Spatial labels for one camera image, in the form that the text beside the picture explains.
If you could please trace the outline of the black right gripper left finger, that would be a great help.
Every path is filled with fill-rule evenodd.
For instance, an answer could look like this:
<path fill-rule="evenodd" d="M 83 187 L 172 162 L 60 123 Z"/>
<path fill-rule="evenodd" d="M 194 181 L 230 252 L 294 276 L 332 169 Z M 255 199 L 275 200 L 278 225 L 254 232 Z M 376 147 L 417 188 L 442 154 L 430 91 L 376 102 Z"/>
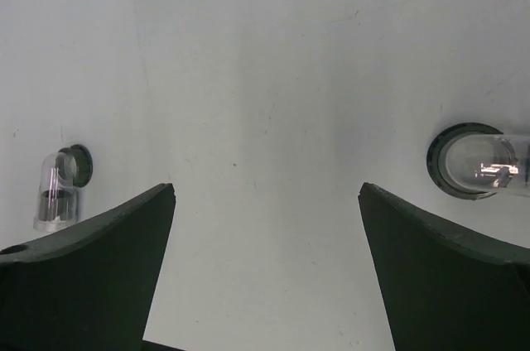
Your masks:
<path fill-rule="evenodd" d="M 160 184 L 1 251 L 3 350 L 163 350 L 144 338 L 176 206 Z"/>

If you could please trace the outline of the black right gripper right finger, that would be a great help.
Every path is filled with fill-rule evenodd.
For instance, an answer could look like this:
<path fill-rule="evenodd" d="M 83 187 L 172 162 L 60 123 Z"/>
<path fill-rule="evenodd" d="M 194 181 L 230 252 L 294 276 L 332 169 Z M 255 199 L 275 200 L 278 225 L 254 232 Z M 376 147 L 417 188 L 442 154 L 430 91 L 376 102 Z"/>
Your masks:
<path fill-rule="evenodd" d="M 365 183 L 359 207 L 397 350 L 527 350 L 529 251 Z"/>

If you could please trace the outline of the clear elbow pipe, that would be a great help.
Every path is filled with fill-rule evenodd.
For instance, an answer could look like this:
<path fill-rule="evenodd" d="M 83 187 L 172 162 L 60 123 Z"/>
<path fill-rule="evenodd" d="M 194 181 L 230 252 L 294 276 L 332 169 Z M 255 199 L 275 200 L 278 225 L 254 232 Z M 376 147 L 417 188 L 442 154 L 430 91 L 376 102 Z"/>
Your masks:
<path fill-rule="evenodd" d="M 80 189 L 94 171 L 87 147 L 74 144 L 49 155 L 41 165 L 41 178 L 33 228 L 54 233 L 80 221 Z"/>
<path fill-rule="evenodd" d="M 461 200 L 498 194 L 529 196 L 529 136 L 483 123 L 458 123 L 440 132 L 426 153 L 434 184 Z"/>

